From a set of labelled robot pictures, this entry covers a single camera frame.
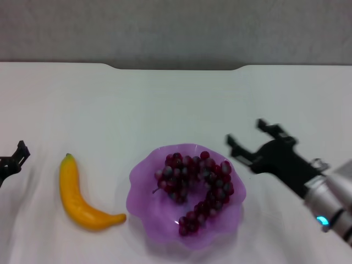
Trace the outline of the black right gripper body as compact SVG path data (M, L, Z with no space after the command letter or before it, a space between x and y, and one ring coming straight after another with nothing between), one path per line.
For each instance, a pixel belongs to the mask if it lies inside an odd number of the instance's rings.
M262 145L255 153L253 172L270 173L300 198L308 192L306 183L327 170L327 163L319 158L307 161L294 151L294 139L274 139Z

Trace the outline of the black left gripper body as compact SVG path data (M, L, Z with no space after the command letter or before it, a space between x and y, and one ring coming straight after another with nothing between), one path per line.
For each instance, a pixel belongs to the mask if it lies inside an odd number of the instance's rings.
M20 172L20 164L13 157L1 157L0 165L0 187L11 175Z

